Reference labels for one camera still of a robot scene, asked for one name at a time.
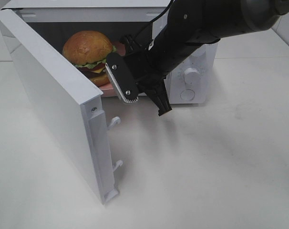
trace white microwave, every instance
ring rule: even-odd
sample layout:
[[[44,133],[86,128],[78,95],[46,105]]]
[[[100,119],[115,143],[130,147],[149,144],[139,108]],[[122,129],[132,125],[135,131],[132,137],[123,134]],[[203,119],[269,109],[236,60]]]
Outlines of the white microwave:
[[[168,0],[11,0],[0,11],[0,31],[25,91],[102,203],[118,191],[102,91],[62,55],[65,41],[81,30],[97,30],[110,40],[135,33],[159,15]],[[153,39],[166,25],[164,15],[139,39]],[[165,80],[171,104],[203,103],[217,44],[203,45]]]

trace table surface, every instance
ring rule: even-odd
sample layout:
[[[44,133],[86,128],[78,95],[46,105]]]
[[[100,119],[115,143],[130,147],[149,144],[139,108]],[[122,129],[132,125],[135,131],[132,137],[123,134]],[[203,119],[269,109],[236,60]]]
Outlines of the table surface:
[[[102,206],[0,62],[0,229],[289,229],[289,57],[215,60],[205,104],[104,98],[120,195]]]

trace wire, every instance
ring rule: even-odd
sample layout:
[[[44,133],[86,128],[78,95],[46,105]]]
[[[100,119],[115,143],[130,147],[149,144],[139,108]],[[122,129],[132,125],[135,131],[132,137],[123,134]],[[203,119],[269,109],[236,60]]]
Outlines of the wire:
[[[161,12],[156,18],[153,18],[152,20],[150,20],[146,25],[144,25],[133,37],[132,43],[135,41],[136,37],[149,25],[152,25],[153,22],[157,21],[158,19],[160,19],[171,7],[172,3],[174,2],[174,0],[170,0],[168,6],[164,9],[163,12]]]

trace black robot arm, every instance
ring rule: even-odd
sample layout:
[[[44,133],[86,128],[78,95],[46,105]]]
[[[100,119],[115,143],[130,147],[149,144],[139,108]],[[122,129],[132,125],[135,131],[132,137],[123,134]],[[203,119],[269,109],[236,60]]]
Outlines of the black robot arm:
[[[128,52],[107,56],[109,78],[124,102],[146,93],[162,115],[171,110],[165,77],[195,50],[224,37],[268,30],[288,12],[289,0],[175,0],[167,25],[150,46],[122,38]]]

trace open microwave door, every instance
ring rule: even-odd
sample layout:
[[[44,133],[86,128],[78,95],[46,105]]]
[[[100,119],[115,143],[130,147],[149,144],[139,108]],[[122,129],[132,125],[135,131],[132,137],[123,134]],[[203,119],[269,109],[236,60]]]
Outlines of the open microwave door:
[[[105,203],[118,192],[101,90],[12,10],[0,11],[0,31],[37,115]]]

